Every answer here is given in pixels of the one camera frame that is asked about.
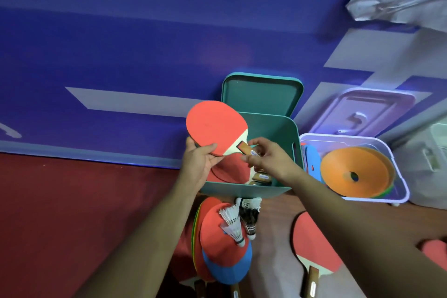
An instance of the brown floor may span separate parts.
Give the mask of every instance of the brown floor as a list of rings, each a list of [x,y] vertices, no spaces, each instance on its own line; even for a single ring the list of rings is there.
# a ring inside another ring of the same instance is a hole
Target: brown floor
[[[73,295],[176,176],[173,170],[0,154],[0,296]],[[447,236],[447,210],[357,205],[414,244]],[[289,234],[303,210],[290,194],[263,201],[252,266],[240,284],[243,298],[299,296],[303,268]],[[345,268],[320,280],[319,298],[362,296]]]

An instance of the green storage box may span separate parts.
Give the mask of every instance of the green storage box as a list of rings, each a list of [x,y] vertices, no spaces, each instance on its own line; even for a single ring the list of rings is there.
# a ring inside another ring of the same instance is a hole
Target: green storage box
[[[303,167],[298,128],[290,118],[303,90],[303,84],[295,78],[235,72],[223,82],[221,101],[244,117],[249,127],[249,140],[268,138],[278,143]],[[207,181],[201,192],[242,198],[271,198],[288,190],[289,187],[273,179],[271,186]]]

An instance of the purple lid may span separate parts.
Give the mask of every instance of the purple lid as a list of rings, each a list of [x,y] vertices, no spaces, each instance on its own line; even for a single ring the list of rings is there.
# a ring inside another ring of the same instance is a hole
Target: purple lid
[[[309,132],[375,137],[415,102],[404,91],[351,88],[334,99]]]

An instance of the purple storage box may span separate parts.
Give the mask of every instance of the purple storage box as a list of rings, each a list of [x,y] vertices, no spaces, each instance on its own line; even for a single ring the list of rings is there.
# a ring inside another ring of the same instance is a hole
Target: purple storage box
[[[408,92],[351,88],[335,98],[310,129],[310,133],[302,134],[299,140],[315,147],[321,158],[335,149],[349,146],[369,147],[384,154],[396,170],[392,191],[383,198],[343,198],[399,205],[410,197],[407,183],[388,145],[375,136],[414,104],[415,98]]]

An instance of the shuttlecock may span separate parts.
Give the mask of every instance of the shuttlecock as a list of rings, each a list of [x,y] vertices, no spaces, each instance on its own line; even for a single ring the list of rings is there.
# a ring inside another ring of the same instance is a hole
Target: shuttlecock
[[[262,198],[236,199],[236,204],[239,204],[239,215],[244,222],[244,228],[247,231],[249,240],[256,238],[256,222],[259,217],[261,202]]]
[[[240,247],[245,246],[245,239],[242,235],[242,226],[240,225],[239,207],[233,205],[225,209],[220,209],[219,214],[222,216],[227,225],[222,224],[220,227],[225,231],[236,244]]]

